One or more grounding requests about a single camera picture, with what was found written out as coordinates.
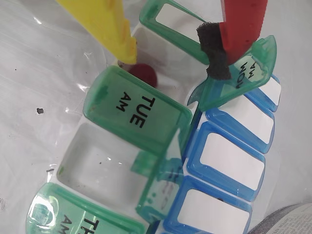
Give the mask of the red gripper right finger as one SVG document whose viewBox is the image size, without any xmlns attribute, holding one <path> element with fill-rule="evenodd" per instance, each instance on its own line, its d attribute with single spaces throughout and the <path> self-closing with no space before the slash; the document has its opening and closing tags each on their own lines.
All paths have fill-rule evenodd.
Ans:
<svg viewBox="0 0 312 234">
<path fill-rule="evenodd" d="M 205 22 L 196 29 L 200 48 L 209 59 L 208 76 L 231 78 L 229 66 L 258 39 L 266 7 L 266 0 L 222 0 L 223 22 Z"/>
</svg>

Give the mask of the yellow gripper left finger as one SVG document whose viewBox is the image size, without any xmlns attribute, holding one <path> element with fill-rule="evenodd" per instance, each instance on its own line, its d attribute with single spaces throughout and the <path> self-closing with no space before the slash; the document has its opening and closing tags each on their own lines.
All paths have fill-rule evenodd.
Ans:
<svg viewBox="0 0 312 234">
<path fill-rule="evenodd" d="M 131 36 L 121 0 L 58 0 L 100 44 L 126 64 L 137 62 L 137 41 Z"/>
</svg>

